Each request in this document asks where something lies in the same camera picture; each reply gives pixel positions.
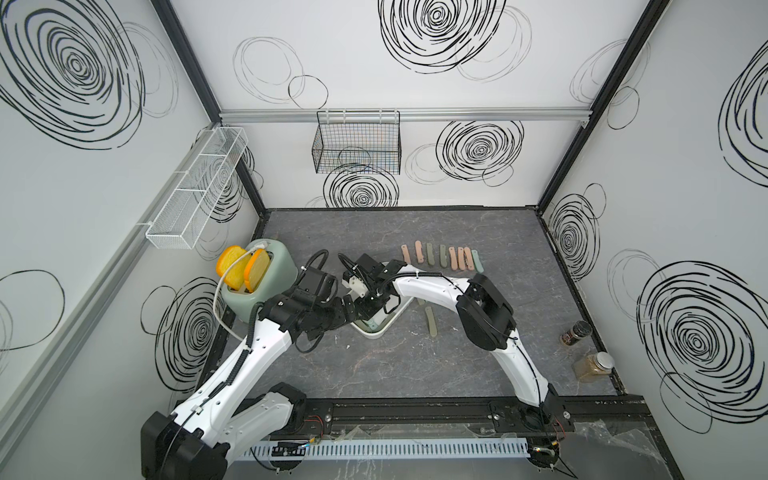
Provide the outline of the teal folding fruit knife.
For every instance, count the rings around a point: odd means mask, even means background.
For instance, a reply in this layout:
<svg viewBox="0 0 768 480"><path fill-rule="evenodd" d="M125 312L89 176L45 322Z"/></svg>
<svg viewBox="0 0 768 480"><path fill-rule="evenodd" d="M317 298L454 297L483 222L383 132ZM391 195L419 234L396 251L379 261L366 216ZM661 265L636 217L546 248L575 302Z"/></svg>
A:
<svg viewBox="0 0 768 480"><path fill-rule="evenodd" d="M484 267L483 267L483 264L481 262L479 252L477 250L475 250L475 249L472 249L471 250L471 254L472 254L472 258L473 258L473 262L474 262L474 266L475 266L476 271L479 272L479 273L483 273L484 272Z"/></svg>

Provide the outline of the glass spice jar silver cap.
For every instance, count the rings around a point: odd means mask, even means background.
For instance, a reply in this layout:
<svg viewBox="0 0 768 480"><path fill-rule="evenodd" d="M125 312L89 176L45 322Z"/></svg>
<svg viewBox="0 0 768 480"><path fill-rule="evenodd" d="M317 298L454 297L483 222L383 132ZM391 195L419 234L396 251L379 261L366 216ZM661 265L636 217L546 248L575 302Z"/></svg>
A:
<svg viewBox="0 0 768 480"><path fill-rule="evenodd" d="M572 370L578 382L592 383L613 372L615 362L607 352L596 352L579 359L572 365Z"/></svg>

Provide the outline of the aluminium wall rail back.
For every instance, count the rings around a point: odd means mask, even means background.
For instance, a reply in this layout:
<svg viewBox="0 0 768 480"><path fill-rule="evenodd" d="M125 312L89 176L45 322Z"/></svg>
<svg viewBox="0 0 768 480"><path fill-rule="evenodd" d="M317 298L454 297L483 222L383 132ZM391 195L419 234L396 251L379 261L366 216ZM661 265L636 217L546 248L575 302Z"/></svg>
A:
<svg viewBox="0 0 768 480"><path fill-rule="evenodd" d="M587 123L589 108L580 107L420 107L341 109L239 109L224 110L220 121L228 124L439 121L575 121Z"/></svg>

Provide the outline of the olive fruit knife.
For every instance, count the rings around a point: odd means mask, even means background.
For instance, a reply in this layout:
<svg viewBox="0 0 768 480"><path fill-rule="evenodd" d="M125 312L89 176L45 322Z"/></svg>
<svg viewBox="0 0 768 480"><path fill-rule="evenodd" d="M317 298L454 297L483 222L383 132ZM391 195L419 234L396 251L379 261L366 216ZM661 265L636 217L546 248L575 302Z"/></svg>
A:
<svg viewBox="0 0 768 480"><path fill-rule="evenodd" d="M444 244L441 244L439 246L439 260L440 260L440 265L441 265L442 268L448 268L449 267L448 248Z"/></svg>

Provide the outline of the pink folding fruit knife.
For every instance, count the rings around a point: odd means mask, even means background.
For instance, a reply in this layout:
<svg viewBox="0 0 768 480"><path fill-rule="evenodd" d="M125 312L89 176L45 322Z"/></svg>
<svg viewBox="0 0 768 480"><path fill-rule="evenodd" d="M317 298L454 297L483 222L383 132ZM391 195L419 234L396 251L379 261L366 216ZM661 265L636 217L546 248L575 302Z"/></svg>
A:
<svg viewBox="0 0 768 480"><path fill-rule="evenodd" d="M448 252L449 252L449 257L450 257L451 269L456 271L456 270L459 269L459 265L458 265L458 258L457 258L457 253L456 253L455 247L453 247L453 246L449 247Z"/></svg>

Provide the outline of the aluminium wall rail left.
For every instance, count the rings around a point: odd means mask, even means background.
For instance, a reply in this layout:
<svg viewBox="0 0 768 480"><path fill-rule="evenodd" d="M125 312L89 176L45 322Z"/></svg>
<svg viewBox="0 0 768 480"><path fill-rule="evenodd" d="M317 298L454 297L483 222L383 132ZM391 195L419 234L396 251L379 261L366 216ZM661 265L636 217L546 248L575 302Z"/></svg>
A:
<svg viewBox="0 0 768 480"><path fill-rule="evenodd" d="M52 339L32 365L15 392L1 409L1 462L8 462L42 409L50 399L72 362L78 356L115 296L132 273L148 246L145 231L166 210L165 203L181 176L191 168L196 150L220 127L212 121L200 130L192 147L161 187L149 207L131 226L127 237L74 306L53 331Z"/></svg>

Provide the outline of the orange toast slice left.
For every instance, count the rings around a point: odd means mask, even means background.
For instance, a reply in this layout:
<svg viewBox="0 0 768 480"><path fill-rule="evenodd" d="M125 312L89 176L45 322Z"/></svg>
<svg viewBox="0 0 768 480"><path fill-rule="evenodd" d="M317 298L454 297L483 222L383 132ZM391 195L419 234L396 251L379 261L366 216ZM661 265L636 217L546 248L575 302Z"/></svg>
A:
<svg viewBox="0 0 768 480"><path fill-rule="evenodd" d="M216 273L227 287L237 291L244 286L244 269L249 258L250 254L237 245L227 247L220 254Z"/></svg>

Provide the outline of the white plastic storage box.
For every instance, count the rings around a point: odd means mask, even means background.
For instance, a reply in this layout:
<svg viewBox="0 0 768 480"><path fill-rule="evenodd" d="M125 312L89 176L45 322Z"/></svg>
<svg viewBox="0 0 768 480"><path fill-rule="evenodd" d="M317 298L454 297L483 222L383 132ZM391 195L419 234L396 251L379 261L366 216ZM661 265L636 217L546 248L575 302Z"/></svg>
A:
<svg viewBox="0 0 768 480"><path fill-rule="evenodd" d="M355 320L352 327L369 340L381 338L394 322L405 312L413 297L390 296L385 306L368 320Z"/></svg>

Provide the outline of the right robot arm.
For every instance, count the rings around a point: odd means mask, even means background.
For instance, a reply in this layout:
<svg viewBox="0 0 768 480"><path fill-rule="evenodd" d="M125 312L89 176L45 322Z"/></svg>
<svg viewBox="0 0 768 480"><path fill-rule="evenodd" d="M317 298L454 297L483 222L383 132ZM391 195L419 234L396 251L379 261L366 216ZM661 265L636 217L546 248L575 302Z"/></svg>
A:
<svg viewBox="0 0 768 480"><path fill-rule="evenodd" d="M558 394L522 344L511 304L487 276L449 277L399 260L378 262L367 254L355 261L342 253L338 258L352 298L353 324L361 333L382 336L415 300L448 309L458 315L468 340L496 359L522 414L541 429L556 422Z"/></svg>

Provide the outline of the aluminium wall rail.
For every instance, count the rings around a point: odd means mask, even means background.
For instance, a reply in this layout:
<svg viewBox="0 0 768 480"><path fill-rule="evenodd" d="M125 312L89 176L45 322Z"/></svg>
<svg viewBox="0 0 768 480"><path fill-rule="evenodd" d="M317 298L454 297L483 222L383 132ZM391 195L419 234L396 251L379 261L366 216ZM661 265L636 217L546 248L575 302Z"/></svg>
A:
<svg viewBox="0 0 768 480"><path fill-rule="evenodd" d="M587 123L589 108L580 107L420 107L341 109L239 109L224 110L220 121L228 124L439 121L575 121Z"/></svg>
<svg viewBox="0 0 768 480"><path fill-rule="evenodd" d="M132 273L148 246L145 231L166 210L165 203L181 176L191 168L196 150L220 127L212 121L200 130L192 147L161 187L149 207L131 226L127 237L74 306L53 331L52 339L32 365L15 392L1 409L1 462L8 462L42 409L50 399L72 362L78 356L115 296Z"/></svg>

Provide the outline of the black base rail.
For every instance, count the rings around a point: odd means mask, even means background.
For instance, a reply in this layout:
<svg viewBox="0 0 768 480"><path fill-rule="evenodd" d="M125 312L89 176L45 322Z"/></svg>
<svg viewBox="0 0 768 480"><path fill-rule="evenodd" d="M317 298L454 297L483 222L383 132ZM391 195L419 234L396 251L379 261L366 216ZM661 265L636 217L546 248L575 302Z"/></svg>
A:
<svg viewBox="0 0 768 480"><path fill-rule="evenodd" d="M577 423L650 417L645 400L636 395L564 396L547 403L542 412L511 396L308 398L276 435L337 436L358 426L465 424L486 427L497 434L552 436L573 432Z"/></svg>

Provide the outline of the orange toast slice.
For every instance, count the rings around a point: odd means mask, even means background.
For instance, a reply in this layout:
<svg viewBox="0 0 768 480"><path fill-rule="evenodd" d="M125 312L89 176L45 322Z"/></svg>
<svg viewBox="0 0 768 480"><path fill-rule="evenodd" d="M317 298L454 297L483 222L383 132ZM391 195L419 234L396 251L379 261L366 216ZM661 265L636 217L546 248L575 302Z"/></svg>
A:
<svg viewBox="0 0 768 480"><path fill-rule="evenodd" d="M244 285L249 293L253 293L263 280L269 269L271 258L266 249L255 250L244 269Z"/></svg>
<svg viewBox="0 0 768 480"><path fill-rule="evenodd" d="M250 254L237 245L227 247L220 254L216 273L227 287L237 291L244 286L244 269L249 258Z"/></svg>

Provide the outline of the orange toast slice right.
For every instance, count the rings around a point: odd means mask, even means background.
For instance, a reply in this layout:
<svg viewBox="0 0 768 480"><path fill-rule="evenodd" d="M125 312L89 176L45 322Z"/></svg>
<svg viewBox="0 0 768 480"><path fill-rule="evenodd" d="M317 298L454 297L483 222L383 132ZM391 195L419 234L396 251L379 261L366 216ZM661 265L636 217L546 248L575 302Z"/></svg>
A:
<svg viewBox="0 0 768 480"><path fill-rule="evenodd" d="M266 249L255 250L244 269L244 285L249 293L253 293L263 280L269 269L271 258Z"/></svg>

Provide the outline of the spice jar black cap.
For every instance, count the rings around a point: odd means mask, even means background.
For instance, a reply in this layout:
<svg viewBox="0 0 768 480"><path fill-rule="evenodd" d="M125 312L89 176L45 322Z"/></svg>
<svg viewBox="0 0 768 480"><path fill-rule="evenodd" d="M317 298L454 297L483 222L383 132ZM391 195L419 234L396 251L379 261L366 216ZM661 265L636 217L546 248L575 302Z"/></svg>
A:
<svg viewBox="0 0 768 480"><path fill-rule="evenodd" d="M580 341L589 338L593 328L588 321L578 321L560 336L560 341L565 346L574 346Z"/></svg>

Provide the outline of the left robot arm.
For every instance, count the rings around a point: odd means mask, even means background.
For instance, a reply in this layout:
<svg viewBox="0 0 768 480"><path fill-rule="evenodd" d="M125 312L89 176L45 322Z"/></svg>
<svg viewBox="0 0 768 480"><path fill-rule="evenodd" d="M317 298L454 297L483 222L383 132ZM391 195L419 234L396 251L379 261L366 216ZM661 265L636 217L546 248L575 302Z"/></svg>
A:
<svg viewBox="0 0 768 480"><path fill-rule="evenodd" d="M353 322L351 295L313 267L287 290L257 303L246 338L211 377L171 414L152 414L141 428L146 479L222 479L257 441L286 427L304 396L277 386L238 408L266 370L301 336L319 339Z"/></svg>

